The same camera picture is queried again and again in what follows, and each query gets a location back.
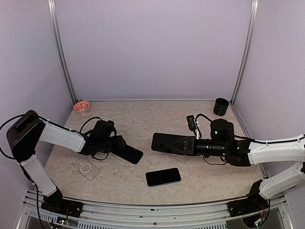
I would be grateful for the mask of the purple smartphone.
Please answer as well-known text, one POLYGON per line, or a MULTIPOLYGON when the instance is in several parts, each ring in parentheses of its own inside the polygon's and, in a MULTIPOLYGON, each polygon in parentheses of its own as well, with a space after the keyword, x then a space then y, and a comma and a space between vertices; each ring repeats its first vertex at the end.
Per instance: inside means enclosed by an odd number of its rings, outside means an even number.
POLYGON ((171 135, 163 133, 154 133, 152 136, 152 145, 151 150, 172 153, 173 152, 173 143, 183 138, 182 135, 171 135))

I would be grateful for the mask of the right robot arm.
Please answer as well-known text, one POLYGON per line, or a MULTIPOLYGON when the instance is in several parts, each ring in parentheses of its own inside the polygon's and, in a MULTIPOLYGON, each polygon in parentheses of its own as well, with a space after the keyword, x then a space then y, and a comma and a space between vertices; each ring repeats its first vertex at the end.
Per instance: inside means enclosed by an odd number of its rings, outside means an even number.
POLYGON ((236 167, 249 167, 265 162, 294 161, 285 171, 259 181, 258 193, 244 200, 244 208, 255 211, 264 199, 290 189, 305 180, 305 136, 258 141, 234 135, 234 125, 224 119, 210 123, 211 137, 199 139, 195 136, 155 134, 155 142, 162 152, 183 156, 218 156, 236 167))

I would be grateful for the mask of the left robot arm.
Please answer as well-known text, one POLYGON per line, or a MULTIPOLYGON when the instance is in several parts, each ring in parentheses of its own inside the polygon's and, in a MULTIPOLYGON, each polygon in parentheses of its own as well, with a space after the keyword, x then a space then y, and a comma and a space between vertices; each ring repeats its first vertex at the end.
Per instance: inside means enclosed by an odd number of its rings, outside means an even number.
POLYGON ((15 119, 16 123, 7 130, 12 156, 30 177, 30 181, 36 184, 43 195, 49 197, 47 202, 56 212, 64 211, 67 202, 56 194, 57 186, 36 156, 35 149, 39 142, 61 146, 85 156, 120 152, 126 146, 123 137, 117 135, 112 121, 99 120, 92 130, 81 133, 51 122, 33 110, 18 115, 15 119))

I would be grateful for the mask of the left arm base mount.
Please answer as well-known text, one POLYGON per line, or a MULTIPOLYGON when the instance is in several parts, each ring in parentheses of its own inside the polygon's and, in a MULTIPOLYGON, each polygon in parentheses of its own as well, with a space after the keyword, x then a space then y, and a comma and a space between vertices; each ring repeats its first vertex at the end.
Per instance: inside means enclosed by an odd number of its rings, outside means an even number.
POLYGON ((68 217, 71 216, 79 218, 83 208, 83 203, 65 199, 63 198, 62 193, 59 190, 56 190, 48 197, 43 196, 41 208, 68 217))

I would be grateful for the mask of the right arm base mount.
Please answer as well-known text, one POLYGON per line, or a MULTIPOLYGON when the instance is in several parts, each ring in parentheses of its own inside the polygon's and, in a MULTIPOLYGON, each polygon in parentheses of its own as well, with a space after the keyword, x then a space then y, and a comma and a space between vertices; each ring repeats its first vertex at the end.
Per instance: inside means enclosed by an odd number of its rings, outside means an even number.
POLYGON ((261 183, 262 180, 254 182, 246 198, 227 203, 230 217, 250 214, 270 207, 269 200, 259 195, 261 183))

